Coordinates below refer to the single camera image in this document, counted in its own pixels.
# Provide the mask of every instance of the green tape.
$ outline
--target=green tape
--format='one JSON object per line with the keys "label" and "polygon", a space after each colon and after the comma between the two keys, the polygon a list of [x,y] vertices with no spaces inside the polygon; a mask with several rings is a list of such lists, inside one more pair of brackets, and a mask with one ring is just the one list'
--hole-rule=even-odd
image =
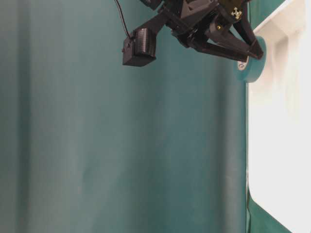
{"label": "green tape", "polygon": [[257,79],[262,74],[267,58],[267,46],[264,39],[260,36],[258,36],[258,42],[262,50],[264,51],[264,56],[260,60],[250,57],[245,70],[240,71],[238,70],[238,67],[235,68],[237,72],[237,78],[240,81],[244,81],[246,83],[253,83],[257,81]]}

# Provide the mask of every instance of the teal fabric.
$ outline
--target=teal fabric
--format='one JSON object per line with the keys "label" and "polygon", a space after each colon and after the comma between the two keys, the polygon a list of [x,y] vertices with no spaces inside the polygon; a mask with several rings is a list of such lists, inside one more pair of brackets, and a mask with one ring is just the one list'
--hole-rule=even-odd
{"label": "teal fabric", "polygon": [[[133,29],[154,15],[122,0]],[[246,231],[245,85],[182,47],[121,66],[113,0],[0,3],[0,231]]]}
{"label": "teal fabric", "polygon": [[290,233],[282,224],[269,215],[249,197],[247,233]]}
{"label": "teal fabric", "polygon": [[260,25],[283,2],[284,0],[252,0],[250,2],[252,27]]}

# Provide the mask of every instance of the black cable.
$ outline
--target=black cable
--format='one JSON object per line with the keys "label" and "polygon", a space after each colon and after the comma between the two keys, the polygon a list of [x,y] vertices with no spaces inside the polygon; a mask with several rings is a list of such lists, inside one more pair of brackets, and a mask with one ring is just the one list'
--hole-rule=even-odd
{"label": "black cable", "polygon": [[124,20],[124,16],[123,16],[123,12],[122,12],[120,3],[119,3],[118,0],[115,0],[115,3],[116,3],[116,5],[117,5],[118,11],[119,11],[119,15],[120,15],[120,18],[121,18],[121,21],[122,21],[122,25],[123,25],[125,34],[126,34],[127,37],[130,39],[130,38],[131,38],[131,35],[130,35],[130,33],[129,33],[128,30],[127,30],[127,27],[126,27],[126,24],[125,24],[125,20]]}

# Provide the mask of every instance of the black 3d-printed part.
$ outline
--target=black 3d-printed part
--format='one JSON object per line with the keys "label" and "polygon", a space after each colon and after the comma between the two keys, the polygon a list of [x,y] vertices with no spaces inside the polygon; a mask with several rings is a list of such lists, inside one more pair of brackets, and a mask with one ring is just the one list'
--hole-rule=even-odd
{"label": "black 3d-printed part", "polygon": [[[156,59],[156,36],[164,25],[185,48],[245,62],[264,55],[248,22],[250,0],[140,0],[158,15],[135,29],[123,48],[123,64],[145,66]],[[230,28],[234,27],[242,40]]]}
{"label": "black 3d-printed part", "polygon": [[143,67],[156,59],[156,35],[148,28],[137,29],[124,41],[123,65]]}

